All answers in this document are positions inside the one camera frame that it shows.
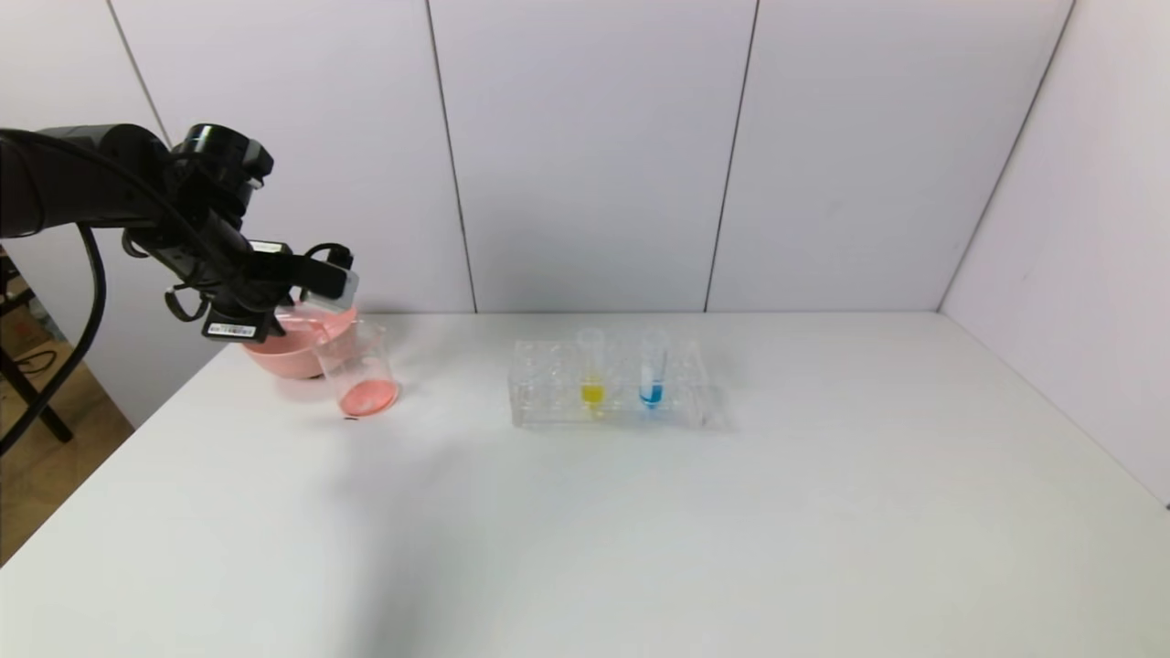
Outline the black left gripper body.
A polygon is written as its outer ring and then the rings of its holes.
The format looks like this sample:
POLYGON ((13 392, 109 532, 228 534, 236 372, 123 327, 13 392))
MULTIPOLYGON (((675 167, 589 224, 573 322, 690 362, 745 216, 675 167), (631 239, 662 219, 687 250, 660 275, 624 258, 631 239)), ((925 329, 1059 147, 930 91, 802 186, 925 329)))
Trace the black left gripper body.
POLYGON ((283 334, 275 311, 292 303, 290 287, 266 270, 270 258, 292 254, 287 244, 252 240, 250 251, 230 263, 216 263, 197 249, 187 249, 186 287, 199 294, 194 313, 208 340, 262 343, 283 334))

